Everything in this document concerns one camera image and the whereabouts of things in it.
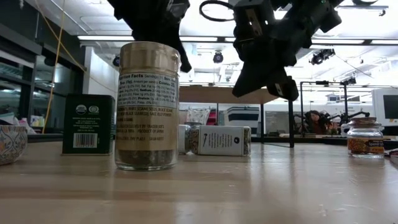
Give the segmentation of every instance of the nutrition facts label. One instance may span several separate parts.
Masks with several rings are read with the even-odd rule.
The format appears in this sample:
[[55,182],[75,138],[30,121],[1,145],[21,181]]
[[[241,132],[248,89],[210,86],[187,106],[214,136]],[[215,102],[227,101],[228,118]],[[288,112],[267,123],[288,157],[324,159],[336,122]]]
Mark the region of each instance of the nutrition facts label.
[[119,80],[118,107],[161,106],[177,108],[176,78],[154,73],[122,75]]
[[178,79],[156,73],[120,76],[116,120],[119,150],[177,148]]

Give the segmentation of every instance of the ceiling light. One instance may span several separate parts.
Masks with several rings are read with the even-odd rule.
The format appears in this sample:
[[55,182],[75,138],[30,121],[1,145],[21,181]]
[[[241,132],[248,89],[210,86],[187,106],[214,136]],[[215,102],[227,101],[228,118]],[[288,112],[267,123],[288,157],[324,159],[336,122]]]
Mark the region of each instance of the ceiling light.
[[79,35],[79,40],[85,41],[133,41],[134,38],[127,35]]
[[312,39],[313,44],[318,45],[331,45],[331,44],[362,44],[364,40],[347,40],[347,39]]
[[217,37],[180,37],[182,42],[217,42]]
[[371,42],[371,44],[372,45],[377,45],[377,44],[380,44],[380,45],[394,45],[394,44],[396,44],[396,45],[398,45],[398,40],[372,40],[372,42]]
[[225,42],[234,42],[235,37],[225,37]]
[[[79,35],[82,41],[133,41],[134,38],[127,35]],[[217,37],[180,37],[182,42],[217,42]]]
[[334,48],[334,46],[332,46],[332,45],[327,46],[327,45],[316,45],[316,44],[313,44],[310,47],[310,49],[333,49],[333,48]]
[[275,11],[275,19],[283,19],[284,16],[286,15],[287,11]]

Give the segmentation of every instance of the jar label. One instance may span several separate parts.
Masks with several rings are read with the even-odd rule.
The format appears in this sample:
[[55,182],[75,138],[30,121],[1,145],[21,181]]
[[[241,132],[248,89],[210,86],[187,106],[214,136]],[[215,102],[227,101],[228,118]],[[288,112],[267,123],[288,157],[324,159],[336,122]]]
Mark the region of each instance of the jar label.
[[176,150],[177,76],[127,73],[119,77],[116,149]]
[[347,147],[352,154],[384,154],[383,139],[349,138]]
[[244,127],[200,126],[199,155],[243,156]]

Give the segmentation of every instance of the spice jar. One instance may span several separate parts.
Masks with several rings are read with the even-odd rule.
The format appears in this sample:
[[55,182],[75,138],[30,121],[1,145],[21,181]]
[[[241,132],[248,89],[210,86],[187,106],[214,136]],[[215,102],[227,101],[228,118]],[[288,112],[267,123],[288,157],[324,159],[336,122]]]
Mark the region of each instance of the spice jar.
[[191,127],[188,125],[180,124],[178,126],[178,153],[181,155],[189,152],[188,149],[188,135]]
[[359,158],[384,158],[383,133],[376,118],[352,118],[348,123],[348,153]]
[[115,163],[125,170],[162,170],[178,156],[177,50],[154,42],[121,49]]
[[197,155],[248,156],[251,153],[251,128],[236,126],[192,126],[188,148]]

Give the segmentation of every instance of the wall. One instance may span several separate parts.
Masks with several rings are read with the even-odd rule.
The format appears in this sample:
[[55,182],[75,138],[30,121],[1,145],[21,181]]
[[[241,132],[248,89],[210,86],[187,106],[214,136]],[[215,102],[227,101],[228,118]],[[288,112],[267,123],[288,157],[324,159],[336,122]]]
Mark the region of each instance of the wall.
[[119,72],[95,54],[93,47],[86,48],[84,94],[111,95],[117,100]]

